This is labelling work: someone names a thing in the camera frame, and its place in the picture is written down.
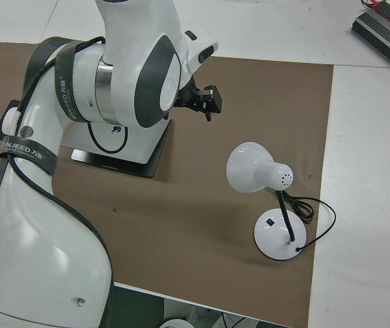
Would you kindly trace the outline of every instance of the white tabletop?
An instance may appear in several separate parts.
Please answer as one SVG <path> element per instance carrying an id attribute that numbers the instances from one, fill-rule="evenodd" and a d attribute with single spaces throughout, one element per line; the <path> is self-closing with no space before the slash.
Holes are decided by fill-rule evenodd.
<path id="1" fill-rule="evenodd" d="M 310 328 L 390 327 L 390 64 L 350 32 L 359 0 L 174 0 L 216 55 L 334 64 L 321 198 L 336 228 L 316 246 Z M 103 34 L 93 0 L 0 0 L 0 42 Z M 319 231 L 330 223 L 320 210 Z"/>

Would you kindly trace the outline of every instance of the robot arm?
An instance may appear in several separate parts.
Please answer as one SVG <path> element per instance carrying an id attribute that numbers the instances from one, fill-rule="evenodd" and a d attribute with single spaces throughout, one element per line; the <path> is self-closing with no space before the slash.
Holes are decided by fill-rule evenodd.
<path id="1" fill-rule="evenodd" d="M 107 303 L 105 244 L 52 192 L 65 128 L 72 121 L 148 128 L 177 99 L 207 114 L 220 108 L 216 91 L 200 92 L 192 78 L 218 43 L 195 23 L 182 30 L 171 0 L 96 4 L 107 42 L 57 39 L 39 78 L 27 80 L 18 109 L 3 120 L 0 328 L 98 327 Z"/>

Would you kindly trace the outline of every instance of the brown mat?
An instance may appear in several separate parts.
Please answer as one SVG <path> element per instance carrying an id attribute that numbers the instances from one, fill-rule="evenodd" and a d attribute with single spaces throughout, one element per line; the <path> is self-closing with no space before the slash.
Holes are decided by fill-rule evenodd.
<path id="1" fill-rule="evenodd" d="M 21 95 L 35 46 L 0 44 L 0 117 Z M 238 193 L 225 165 L 255 141 L 291 166 L 292 195 L 318 197 L 333 67 L 211 58 L 198 86 L 218 86 L 223 113 L 175 109 L 156 176 L 126 176 L 69 159 L 62 149 L 54 191 L 101 232 L 115 280 L 291 327 L 306 327 L 313 248 L 287 262 L 266 258 L 252 231 L 278 207 L 268 190 Z M 307 226 L 315 236 L 316 220 Z"/>

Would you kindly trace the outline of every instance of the round white base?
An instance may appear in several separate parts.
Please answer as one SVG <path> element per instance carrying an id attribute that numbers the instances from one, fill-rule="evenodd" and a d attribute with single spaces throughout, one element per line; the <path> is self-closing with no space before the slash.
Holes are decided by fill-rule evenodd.
<path id="1" fill-rule="evenodd" d="M 180 319 L 166 321 L 160 328 L 194 328 L 190 323 Z"/>
<path id="2" fill-rule="evenodd" d="M 297 247 L 306 243 L 306 229 L 302 220 L 293 212 L 287 211 L 289 222 L 294 231 L 295 241 L 289 239 L 289 232 L 279 208 L 263 213 L 256 222 L 255 241 L 257 247 L 273 260 L 289 260 L 300 252 Z"/>

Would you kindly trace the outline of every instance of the lamp head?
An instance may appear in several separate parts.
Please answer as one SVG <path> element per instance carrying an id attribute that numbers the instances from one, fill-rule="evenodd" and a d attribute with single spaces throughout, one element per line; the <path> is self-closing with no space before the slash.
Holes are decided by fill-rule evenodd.
<path id="1" fill-rule="evenodd" d="M 271 154 L 255 142 L 246 142 L 232 151 L 227 162 L 227 179 L 241 193 L 252 193 L 265 187 L 282 191 L 293 180 L 288 165 L 274 162 Z"/>

